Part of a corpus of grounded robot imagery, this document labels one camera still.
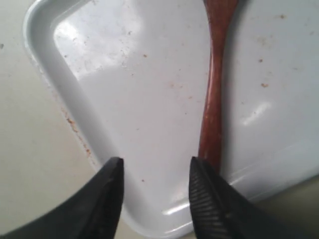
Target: white tray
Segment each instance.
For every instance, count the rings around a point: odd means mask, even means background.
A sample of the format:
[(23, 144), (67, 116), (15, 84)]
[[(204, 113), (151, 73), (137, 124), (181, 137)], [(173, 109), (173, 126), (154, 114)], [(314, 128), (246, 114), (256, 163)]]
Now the white tray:
[[(225, 59), (223, 175), (261, 199), (319, 172), (319, 1), (250, 0)], [(37, 0), (24, 42), (98, 169), (125, 159), (123, 216), (151, 238), (192, 230), (209, 62), (200, 0)]]

